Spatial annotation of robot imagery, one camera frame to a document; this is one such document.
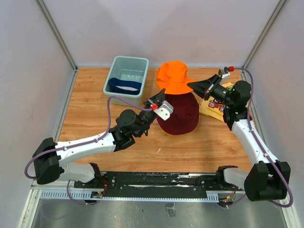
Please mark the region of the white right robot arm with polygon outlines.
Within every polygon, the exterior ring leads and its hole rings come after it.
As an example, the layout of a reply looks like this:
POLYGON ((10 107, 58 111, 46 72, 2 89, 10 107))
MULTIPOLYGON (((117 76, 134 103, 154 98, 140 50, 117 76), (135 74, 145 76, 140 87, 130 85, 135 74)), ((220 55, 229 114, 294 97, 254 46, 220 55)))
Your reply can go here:
POLYGON ((243 172, 234 166, 221 167, 222 174, 215 178, 216 186, 220 190, 226 190, 234 184, 244 189, 250 201, 267 200, 276 204, 278 200, 289 197, 287 206, 291 206, 291 168, 287 162, 279 161, 271 153, 253 126, 249 111, 251 84, 237 81, 228 90, 220 84, 221 80, 221 76, 214 75, 207 80, 187 85, 204 100, 213 97, 224 105, 223 120, 241 142, 252 168, 250 172, 243 172))

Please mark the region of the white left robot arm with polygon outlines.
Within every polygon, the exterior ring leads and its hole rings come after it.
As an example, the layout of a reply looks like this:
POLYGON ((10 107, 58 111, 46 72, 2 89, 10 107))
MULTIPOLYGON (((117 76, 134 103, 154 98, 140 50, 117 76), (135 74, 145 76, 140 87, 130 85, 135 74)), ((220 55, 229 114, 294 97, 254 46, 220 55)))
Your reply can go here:
POLYGON ((156 113, 165 102, 165 91, 147 99, 137 114, 126 109, 116 119, 116 126, 108 126, 104 133, 69 142, 54 142, 52 137, 44 139, 32 155, 30 164, 34 165, 39 185, 52 183, 60 178, 76 180, 98 187, 102 176, 94 163, 82 165, 75 160, 99 153, 125 150, 135 144, 135 139, 147 135, 150 125, 158 117, 156 113))

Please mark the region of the dark maroon bucket hat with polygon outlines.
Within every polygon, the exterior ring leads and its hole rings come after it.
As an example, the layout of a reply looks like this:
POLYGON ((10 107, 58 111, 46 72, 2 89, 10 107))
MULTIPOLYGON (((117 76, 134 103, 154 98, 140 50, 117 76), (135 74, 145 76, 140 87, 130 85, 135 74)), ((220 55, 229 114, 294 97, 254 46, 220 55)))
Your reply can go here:
POLYGON ((167 94, 165 100, 173 106, 173 113, 166 121, 157 117, 157 123, 162 130, 170 135, 192 132, 199 122, 199 104, 193 93, 167 94))

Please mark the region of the orange bucket hat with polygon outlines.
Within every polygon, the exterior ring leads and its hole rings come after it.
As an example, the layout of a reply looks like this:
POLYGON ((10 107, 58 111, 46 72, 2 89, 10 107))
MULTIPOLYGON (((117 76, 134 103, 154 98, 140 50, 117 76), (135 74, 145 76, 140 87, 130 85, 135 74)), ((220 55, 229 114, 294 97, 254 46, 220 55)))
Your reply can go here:
POLYGON ((195 82, 187 77, 188 66, 181 61, 163 63, 156 73, 156 84, 159 90, 165 89, 165 94, 182 95, 193 91, 187 86, 195 82))

